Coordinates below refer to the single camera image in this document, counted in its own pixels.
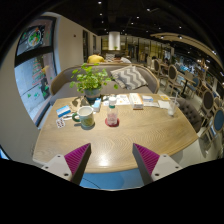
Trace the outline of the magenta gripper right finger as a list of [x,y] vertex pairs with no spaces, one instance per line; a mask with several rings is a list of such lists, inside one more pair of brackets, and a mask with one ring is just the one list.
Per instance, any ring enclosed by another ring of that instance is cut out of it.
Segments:
[[182,169],[169,155],[158,155],[136,143],[133,144],[132,153],[145,185]]

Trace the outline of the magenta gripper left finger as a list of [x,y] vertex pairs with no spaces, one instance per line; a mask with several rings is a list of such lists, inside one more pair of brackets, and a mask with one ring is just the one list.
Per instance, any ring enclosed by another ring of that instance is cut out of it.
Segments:
[[57,154],[42,169],[79,185],[90,155],[91,144],[87,143],[66,155]]

